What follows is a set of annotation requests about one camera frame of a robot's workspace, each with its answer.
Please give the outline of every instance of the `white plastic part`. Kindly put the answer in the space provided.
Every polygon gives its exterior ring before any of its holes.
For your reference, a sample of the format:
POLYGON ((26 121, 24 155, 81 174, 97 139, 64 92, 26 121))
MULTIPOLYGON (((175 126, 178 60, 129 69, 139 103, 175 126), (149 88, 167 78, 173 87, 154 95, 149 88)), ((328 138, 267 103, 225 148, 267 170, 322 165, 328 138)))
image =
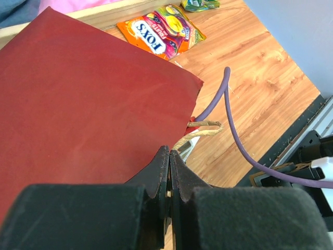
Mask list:
MULTIPOLYGON (((324 157, 311 162, 311 168, 321 168, 325 178, 321 181, 333 181, 333 157, 324 157)), ((333 189, 322 189, 328 205, 333 210, 333 189)))
POLYGON ((183 159, 183 161, 186 161, 186 160, 187 160, 188 156, 189 156, 189 155, 191 154, 191 152, 193 151, 193 149, 194 149, 194 147, 196 146, 196 144, 198 143, 199 139, 200 139, 199 136, 192 138, 192 139, 189 141, 190 146, 188 146, 184 151, 182 151, 182 152, 180 153, 181 158, 183 159))

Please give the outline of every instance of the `black foam pad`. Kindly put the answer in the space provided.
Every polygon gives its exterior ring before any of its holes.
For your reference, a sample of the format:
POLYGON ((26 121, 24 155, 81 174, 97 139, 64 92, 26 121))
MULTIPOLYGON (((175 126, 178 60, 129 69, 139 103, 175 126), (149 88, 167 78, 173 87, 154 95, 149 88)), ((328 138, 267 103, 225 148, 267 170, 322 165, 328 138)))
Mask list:
POLYGON ((310 196, 292 188, 194 190, 201 249, 333 249, 310 196))

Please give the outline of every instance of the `candy wrapper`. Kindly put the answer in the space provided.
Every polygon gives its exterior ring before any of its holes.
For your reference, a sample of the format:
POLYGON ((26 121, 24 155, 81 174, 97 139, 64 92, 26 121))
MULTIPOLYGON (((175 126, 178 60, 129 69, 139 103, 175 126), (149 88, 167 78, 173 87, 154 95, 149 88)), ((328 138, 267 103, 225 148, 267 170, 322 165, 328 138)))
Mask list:
POLYGON ((220 2, 217 0, 182 0, 182 6, 190 12, 200 12, 206 9, 219 8, 220 2))
POLYGON ((165 60, 206 39, 179 7, 167 5, 144 16, 117 23, 129 43, 165 60))

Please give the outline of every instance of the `gold twine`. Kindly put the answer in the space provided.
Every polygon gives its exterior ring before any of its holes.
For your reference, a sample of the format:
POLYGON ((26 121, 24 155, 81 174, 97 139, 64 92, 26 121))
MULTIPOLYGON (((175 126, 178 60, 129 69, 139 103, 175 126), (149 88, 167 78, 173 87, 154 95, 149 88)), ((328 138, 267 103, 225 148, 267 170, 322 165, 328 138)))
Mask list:
POLYGON ((183 136, 174 146, 172 149, 178 150, 181 146, 183 146, 186 142, 191 140, 194 137, 198 136, 214 136, 220 133, 223 130, 223 125, 219 121, 194 121, 189 122, 188 127, 206 127, 206 126, 218 126, 218 129, 212 130, 201 130, 195 133, 190 133, 183 136))

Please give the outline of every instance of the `pink fabric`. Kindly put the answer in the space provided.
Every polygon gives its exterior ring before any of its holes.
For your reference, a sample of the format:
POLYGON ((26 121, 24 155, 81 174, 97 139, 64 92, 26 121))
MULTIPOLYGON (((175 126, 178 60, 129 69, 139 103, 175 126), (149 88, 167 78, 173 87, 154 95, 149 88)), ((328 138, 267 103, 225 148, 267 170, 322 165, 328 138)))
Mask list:
POLYGON ((121 0, 41 0, 39 14, 48 6, 58 12, 66 14, 119 1, 121 0))

